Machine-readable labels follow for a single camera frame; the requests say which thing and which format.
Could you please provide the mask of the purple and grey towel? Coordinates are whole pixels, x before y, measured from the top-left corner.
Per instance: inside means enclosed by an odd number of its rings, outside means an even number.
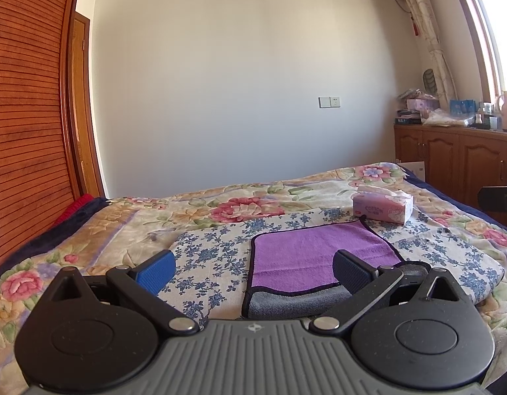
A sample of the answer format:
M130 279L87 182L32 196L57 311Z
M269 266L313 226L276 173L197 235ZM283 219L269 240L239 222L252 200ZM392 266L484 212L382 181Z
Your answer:
M251 265L242 316L251 320L310 317L351 293L334 276L339 250L372 268L403 262L397 250L362 220L258 234L251 240Z

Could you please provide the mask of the wooden room door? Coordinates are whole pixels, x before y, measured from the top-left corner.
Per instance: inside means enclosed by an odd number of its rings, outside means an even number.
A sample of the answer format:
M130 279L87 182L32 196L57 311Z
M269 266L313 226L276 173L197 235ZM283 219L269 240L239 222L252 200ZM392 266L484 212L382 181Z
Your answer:
M70 107L72 110L73 142L78 160L78 179L82 195L90 194L98 197L104 195L104 189L94 139L88 75L90 20L80 13L75 13L71 33L69 44Z

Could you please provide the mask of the floral quilt bedspread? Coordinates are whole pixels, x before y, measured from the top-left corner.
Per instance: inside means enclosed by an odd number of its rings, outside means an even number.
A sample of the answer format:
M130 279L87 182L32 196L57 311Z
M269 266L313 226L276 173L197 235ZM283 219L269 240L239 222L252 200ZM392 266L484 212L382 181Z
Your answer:
M30 311L66 266L99 276L161 250L177 274L161 298L203 323L239 317L257 234L352 220L360 186L403 191L414 211L404 225L371 229L404 259L450 269L477 304L496 342L489 381L507 372L507 228L453 201L391 162L265 184L232 185L162 199L95 200L15 252L0 269L0 394L26 388L13 344Z

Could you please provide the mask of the wooden cabinet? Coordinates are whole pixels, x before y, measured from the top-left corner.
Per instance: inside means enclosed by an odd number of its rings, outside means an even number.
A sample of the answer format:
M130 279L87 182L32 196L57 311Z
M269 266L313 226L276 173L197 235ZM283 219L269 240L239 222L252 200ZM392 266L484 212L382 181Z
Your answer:
M394 127L396 161L424 161L425 181L479 209L485 186L507 186L507 132L472 127Z

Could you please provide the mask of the blue floral white cloth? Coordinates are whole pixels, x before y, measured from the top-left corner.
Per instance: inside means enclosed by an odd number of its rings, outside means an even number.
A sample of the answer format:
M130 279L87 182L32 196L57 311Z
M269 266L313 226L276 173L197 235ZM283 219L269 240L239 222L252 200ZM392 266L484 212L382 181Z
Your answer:
M348 296L333 272L338 250L374 268L402 261L445 268L473 302L504 277L502 265L465 234L419 210L403 225L360 220L341 209L224 223L181 234L171 250L176 274L159 296L199 325L239 317L250 288L304 295L312 305L327 293Z

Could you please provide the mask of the pink tissue pack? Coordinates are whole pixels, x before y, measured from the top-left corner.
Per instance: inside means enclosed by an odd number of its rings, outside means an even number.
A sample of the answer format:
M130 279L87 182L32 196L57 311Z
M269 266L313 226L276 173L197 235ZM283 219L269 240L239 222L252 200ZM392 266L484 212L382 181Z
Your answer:
M412 195L376 186L359 186L351 199L355 217L397 225L406 224L414 207Z

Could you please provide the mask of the white paper bag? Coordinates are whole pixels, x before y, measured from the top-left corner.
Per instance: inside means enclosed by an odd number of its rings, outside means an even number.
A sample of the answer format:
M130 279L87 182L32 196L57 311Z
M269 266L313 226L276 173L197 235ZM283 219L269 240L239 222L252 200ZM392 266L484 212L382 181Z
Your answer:
M404 168L405 170L409 170L414 176L419 178L422 181L425 181L425 162L424 161L397 161L397 164Z

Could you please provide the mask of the plastic bag on cabinet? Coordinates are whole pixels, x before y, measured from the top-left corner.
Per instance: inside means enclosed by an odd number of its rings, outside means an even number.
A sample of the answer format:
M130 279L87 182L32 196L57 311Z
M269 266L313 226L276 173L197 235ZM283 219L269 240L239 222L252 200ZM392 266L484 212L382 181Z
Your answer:
M474 122L467 114L454 116L442 109L421 112L421 120L423 125L434 127L469 127Z

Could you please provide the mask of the red blanket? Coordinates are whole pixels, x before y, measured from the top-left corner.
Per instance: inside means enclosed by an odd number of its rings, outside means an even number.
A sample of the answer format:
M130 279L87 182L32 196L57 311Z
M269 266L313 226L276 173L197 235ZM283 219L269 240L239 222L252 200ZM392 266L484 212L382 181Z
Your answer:
M63 210L63 213L54 221L53 227L60 225L61 223L75 217L83 217L89 212L90 204L94 201L94 196L91 194L85 194L80 196L76 201Z

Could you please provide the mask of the pink box on cabinet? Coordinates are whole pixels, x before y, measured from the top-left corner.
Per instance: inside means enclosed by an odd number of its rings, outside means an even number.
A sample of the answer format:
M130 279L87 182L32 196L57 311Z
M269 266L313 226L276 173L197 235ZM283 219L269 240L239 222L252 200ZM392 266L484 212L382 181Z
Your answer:
M440 109L437 99L411 98L406 100L406 104L409 111L418 112L422 119L428 119L431 112Z

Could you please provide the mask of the dark book stack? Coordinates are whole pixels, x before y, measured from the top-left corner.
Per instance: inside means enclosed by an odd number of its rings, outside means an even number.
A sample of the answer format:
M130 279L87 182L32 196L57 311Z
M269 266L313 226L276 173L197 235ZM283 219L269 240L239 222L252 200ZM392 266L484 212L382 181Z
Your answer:
M421 125L421 114L419 111L401 109L396 112L394 123L397 125Z

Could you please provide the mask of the patterned curtain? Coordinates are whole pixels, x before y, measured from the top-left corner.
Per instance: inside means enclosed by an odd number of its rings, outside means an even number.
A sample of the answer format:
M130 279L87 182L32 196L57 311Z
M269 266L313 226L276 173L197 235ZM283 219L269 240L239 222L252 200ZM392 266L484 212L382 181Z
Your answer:
M431 0L405 0L418 31L425 40L425 47L432 61L435 83L440 104L449 109L450 101L457 98L453 76L440 40L440 30Z

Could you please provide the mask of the wooden slatted wardrobe door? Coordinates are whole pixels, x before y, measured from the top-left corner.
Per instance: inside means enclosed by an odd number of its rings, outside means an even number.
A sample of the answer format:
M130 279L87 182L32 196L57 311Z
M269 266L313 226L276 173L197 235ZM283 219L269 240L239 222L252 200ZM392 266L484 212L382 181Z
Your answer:
M78 198L69 45L77 0L0 0L0 266Z

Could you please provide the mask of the wall switch socket plate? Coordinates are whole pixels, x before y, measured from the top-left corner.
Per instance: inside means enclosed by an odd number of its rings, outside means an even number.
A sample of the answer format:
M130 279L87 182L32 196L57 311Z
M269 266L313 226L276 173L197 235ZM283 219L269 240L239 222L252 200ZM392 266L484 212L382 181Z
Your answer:
M318 99L320 108L340 108L341 101L339 97L322 96Z

